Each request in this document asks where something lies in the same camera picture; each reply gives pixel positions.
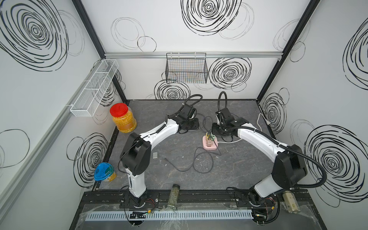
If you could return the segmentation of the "pink power strip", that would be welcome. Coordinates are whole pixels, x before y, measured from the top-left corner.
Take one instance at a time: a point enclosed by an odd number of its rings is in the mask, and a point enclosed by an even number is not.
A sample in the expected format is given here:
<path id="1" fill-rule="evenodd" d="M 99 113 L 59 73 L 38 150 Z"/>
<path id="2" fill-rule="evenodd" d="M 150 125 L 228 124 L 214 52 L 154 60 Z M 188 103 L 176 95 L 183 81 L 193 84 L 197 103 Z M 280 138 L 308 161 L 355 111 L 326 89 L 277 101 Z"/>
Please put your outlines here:
<path id="1" fill-rule="evenodd" d="M 202 146 L 205 150 L 216 150 L 218 141 L 215 136 L 213 136 L 214 140 L 209 140 L 206 136 L 202 138 Z"/>

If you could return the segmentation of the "brown pink charger plug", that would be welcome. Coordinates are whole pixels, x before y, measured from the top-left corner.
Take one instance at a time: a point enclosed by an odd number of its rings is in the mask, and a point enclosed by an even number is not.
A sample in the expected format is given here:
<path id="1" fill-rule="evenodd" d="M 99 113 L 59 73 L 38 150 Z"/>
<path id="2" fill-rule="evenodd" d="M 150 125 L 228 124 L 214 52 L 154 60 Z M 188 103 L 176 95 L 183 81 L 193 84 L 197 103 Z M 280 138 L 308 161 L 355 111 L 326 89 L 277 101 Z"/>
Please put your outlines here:
<path id="1" fill-rule="evenodd" d="M 213 140 L 210 138 L 209 140 L 206 139 L 206 146 L 211 147 L 213 145 Z"/>

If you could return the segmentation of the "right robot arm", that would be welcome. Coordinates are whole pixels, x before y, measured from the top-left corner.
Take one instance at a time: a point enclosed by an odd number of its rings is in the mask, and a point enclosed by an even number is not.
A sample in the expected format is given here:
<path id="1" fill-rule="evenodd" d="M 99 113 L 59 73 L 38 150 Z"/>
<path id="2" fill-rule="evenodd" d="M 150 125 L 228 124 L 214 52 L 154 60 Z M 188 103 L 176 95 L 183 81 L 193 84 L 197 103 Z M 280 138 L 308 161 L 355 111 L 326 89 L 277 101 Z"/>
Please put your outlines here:
<path id="1" fill-rule="evenodd" d="M 217 122 L 212 125 L 215 136 L 238 137 L 255 146 L 274 164 L 271 174 L 249 189 L 247 197 L 251 205 L 259 206 L 277 192 L 321 187 L 327 181 L 324 167 L 317 160 L 303 154 L 299 146 L 289 146 L 273 139 L 246 119 L 235 118 L 226 106 L 218 107 L 216 117 Z M 308 174 L 306 162 L 315 165 L 322 174 L 321 179 L 314 184 L 299 183 Z"/>

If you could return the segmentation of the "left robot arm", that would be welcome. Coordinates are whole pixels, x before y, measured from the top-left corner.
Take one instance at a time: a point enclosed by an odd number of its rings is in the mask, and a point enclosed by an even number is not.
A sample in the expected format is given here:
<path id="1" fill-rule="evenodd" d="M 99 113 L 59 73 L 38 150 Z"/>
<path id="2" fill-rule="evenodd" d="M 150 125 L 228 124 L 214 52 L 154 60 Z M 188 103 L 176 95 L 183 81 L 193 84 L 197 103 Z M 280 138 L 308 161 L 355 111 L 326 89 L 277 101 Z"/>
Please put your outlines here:
<path id="1" fill-rule="evenodd" d="M 166 138 L 181 130 L 188 132 L 199 129 L 199 120 L 195 117 L 195 104 L 202 99 L 203 96 L 200 94 L 192 95 L 182 103 L 177 112 L 167 115 L 162 124 L 147 132 L 129 135 L 120 155 L 120 163 L 126 170 L 129 198 L 136 208 L 144 206 L 147 197 L 145 171 L 150 164 L 151 151 Z"/>

